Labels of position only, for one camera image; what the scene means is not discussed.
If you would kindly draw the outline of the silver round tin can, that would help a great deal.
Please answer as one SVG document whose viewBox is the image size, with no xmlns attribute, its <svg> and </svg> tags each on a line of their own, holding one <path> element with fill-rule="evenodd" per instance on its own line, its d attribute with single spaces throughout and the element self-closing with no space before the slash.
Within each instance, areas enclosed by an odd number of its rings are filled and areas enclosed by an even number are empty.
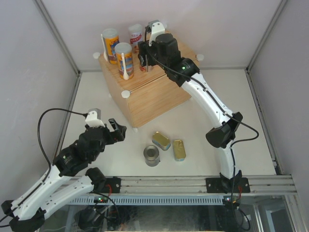
<svg viewBox="0 0 309 232">
<path fill-rule="evenodd" d="M 143 155 L 145 158 L 145 163 L 150 167 L 155 167 L 160 162 L 159 150 L 154 145 L 149 145 L 145 147 Z"/>
</svg>

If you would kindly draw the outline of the orange can with white spoon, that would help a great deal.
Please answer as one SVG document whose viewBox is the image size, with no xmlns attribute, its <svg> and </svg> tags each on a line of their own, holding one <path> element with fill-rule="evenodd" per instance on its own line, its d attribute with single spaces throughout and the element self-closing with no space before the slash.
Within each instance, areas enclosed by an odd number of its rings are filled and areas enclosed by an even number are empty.
<svg viewBox="0 0 309 232">
<path fill-rule="evenodd" d="M 129 80 L 134 76 L 132 47 L 128 43 L 118 43 L 115 48 L 120 77 Z"/>
</svg>

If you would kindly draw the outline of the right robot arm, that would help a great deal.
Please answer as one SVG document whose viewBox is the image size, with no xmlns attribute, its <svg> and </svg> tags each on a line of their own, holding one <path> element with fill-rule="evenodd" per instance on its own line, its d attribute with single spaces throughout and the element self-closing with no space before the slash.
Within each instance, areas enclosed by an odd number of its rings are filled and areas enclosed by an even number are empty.
<svg viewBox="0 0 309 232">
<path fill-rule="evenodd" d="M 206 139 L 219 153 L 223 190 L 234 192 L 239 187 L 237 178 L 241 177 L 241 171 L 236 168 L 231 146 L 243 119 L 242 114 L 233 113 L 223 104 L 206 83 L 198 66 L 190 58 L 181 56 L 172 34 L 161 34 L 153 42 L 141 41 L 138 47 L 141 66 L 158 65 L 162 68 L 169 80 L 195 99 L 210 118 L 213 127 L 206 133 Z"/>
</svg>

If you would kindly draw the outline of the white red tall can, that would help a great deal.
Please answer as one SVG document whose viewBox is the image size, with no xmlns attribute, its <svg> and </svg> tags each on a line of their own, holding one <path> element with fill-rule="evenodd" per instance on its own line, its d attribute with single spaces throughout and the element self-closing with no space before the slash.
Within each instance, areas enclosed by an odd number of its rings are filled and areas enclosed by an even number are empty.
<svg viewBox="0 0 309 232">
<path fill-rule="evenodd" d="M 133 52 L 138 53 L 138 43 L 142 41 L 142 25 L 135 24 L 133 26 L 128 27 L 130 45 L 132 46 Z"/>
</svg>

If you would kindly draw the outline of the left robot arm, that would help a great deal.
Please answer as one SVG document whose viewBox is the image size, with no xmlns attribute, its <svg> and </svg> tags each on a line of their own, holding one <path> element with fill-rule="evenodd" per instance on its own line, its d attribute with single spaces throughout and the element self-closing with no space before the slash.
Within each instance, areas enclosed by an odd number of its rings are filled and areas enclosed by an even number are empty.
<svg viewBox="0 0 309 232">
<path fill-rule="evenodd" d="M 89 168 L 107 145 L 122 142 L 127 128 L 109 119 L 113 131 L 105 124 L 86 126 L 70 146 L 61 150 L 51 168 L 25 194 L 1 204 L 8 227 L 14 232 L 34 232 L 55 211 L 71 200 L 90 192 L 101 193 L 106 177 L 99 168 Z"/>
</svg>

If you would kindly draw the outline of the orange tall can with spoon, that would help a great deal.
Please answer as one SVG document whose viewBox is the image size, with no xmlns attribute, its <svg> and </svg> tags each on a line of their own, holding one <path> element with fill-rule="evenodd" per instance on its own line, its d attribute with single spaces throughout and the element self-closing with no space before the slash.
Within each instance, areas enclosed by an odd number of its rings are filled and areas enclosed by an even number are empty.
<svg viewBox="0 0 309 232">
<path fill-rule="evenodd" d="M 101 39 L 104 47 L 103 56 L 110 64 L 117 64 L 115 46 L 119 43 L 119 35 L 116 29 L 105 29 L 101 33 Z"/>
</svg>

